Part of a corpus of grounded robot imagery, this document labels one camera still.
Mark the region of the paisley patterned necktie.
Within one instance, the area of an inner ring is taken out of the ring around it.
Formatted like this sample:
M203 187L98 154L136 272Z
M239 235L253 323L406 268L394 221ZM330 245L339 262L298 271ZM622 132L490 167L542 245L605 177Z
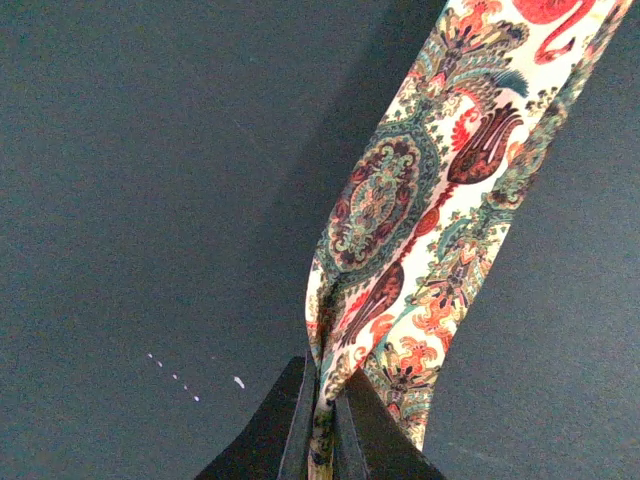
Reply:
M421 448L436 379L626 1L449 1L316 246L307 457L334 475L334 403L363 371Z

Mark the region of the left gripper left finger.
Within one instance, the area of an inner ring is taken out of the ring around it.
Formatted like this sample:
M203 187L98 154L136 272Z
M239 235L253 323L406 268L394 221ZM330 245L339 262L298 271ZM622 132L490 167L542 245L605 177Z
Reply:
M313 358L292 358L242 432L196 477L305 479L315 385Z

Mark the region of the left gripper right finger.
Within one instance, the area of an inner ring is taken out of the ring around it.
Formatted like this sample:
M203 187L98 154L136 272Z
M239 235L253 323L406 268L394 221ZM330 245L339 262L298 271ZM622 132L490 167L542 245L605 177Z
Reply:
M362 370L335 401L334 439L336 479L445 479L401 432Z

